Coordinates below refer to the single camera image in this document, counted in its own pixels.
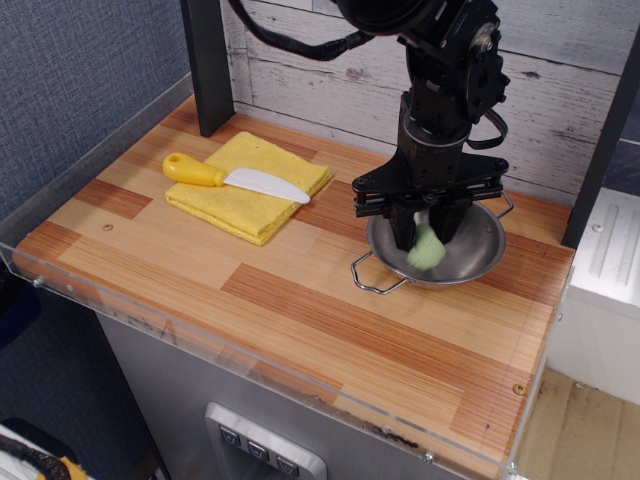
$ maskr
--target button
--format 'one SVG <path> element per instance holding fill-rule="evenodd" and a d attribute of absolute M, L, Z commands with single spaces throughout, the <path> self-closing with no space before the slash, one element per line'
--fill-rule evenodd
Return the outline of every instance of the button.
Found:
<path fill-rule="evenodd" d="M 249 442 L 247 443 L 247 447 L 249 448 L 249 453 L 256 457 L 258 460 L 262 460 L 263 462 L 269 461 L 269 452 L 263 446 L 249 440 Z"/>
<path fill-rule="evenodd" d="M 234 447 L 240 446 L 240 436 L 233 430 L 228 429 L 220 425 L 220 434 L 225 442 L 230 443 Z"/>
<path fill-rule="evenodd" d="M 298 469 L 298 466 L 295 463 L 293 463 L 291 460 L 287 460 L 286 458 L 281 457 L 280 455 L 276 456 L 276 460 L 278 462 L 278 468 L 281 471 L 283 471 L 287 475 L 291 475 L 292 477 L 300 476 L 300 470 Z"/>

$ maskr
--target black cable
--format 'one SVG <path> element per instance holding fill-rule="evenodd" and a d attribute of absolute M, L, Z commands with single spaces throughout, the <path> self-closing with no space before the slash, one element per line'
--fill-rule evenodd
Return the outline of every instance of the black cable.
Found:
<path fill-rule="evenodd" d="M 509 131 L 509 127 L 507 127 L 507 122 L 503 120 L 503 118 L 498 115 L 493 109 L 487 111 L 484 114 L 493 125 L 500 132 L 500 136 L 496 138 L 491 138 L 489 140 L 467 140 L 467 145 L 469 145 L 474 150 L 486 150 L 487 148 L 493 148 L 500 145 L 504 139 L 507 137 L 507 132 Z"/>
<path fill-rule="evenodd" d="M 312 60 L 328 61 L 337 58 L 347 50 L 364 45 L 374 37 L 358 30 L 344 38 L 332 40 L 321 45 L 308 45 L 282 33 L 261 27 L 249 16 L 240 0 L 229 0 L 229 4 L 242 23 L 258 40 L 280 50 L 295 53 Z"/>
<path fill-rule="evenodd" d="M 0 450 L 35 467 L 46 480 L 71 480 L 69 469 L 56 457 L 47 455 L 13 438 L 0 435 Z"/>

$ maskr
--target white blade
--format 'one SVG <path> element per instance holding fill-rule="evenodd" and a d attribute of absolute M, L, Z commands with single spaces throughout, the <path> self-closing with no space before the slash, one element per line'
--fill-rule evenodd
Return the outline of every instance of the white blade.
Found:
<path fill-rule="evenodd" d="M 293 200 L 298 203 L 309 203 L 311 198 L 298 187 L 270 173 L 238 168 L 224 179 L 224 183 L 235 187 L 246 188 L 254 192 L 265 193 L 274 197 Z"/>

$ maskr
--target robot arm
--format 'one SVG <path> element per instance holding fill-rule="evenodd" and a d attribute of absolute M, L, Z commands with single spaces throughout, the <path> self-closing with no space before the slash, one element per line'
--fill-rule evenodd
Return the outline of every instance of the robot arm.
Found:
<path fill-rule="evenodd" d="M 498 9 L 491 0 L 331 1 L 358 31 L 311 47 L 255 25 L 240 0 L 229 0 L 258 38 L 317 60 L 335 58 L 375 36 L 398 37 L 406 46 L 412 85 L 400 101 L 398 148 L 385 165 L 353 181 L 355 212 L 383 215 L 396 246 L 409 251 L 414 214 L 429 210 L 431 226 L 447 243 L 473 201 L 502 194 L 501 176 L 508 170 L 503 159 L 462 152 L 465 143 L 476 150 L 497 146 L 507 133 L 493 110 L 505 101 L 509 83 L 498 55 Z M 483 116 L 500 136 L 469 140 Z"/>

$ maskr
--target metal bowl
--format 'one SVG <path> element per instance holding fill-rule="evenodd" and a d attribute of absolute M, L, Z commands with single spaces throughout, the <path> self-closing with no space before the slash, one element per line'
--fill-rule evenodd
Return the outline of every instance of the metal bowl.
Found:
<path fill-rule="evenodd" d="M 371 217 L 367 226 L 371 251 L 351 265 L 356 285 L 363 290 L 386 295 L 407 282 L 419 287 L 436 289 L 459 285 L 485 275 L 504 255 L 506 235 L 499 218 L 513 208 L 511 201 L 506 198 L 510 208 L 499 216 L 494 215 L 484 205 L 472 204 L 455 236 L 445 245 L 445 257 L 436 267 L 426 271 L 412 267 L 407 261 L 407 252 L 396 247 L 388 220 L 382 215 Z M 416 223 L 427 223 L 428 211 L 416 213 L 415 220 Z M 372 254 L 402 280 L 387 290 L 362 284 L 358 279 L 356 267 Z"/>

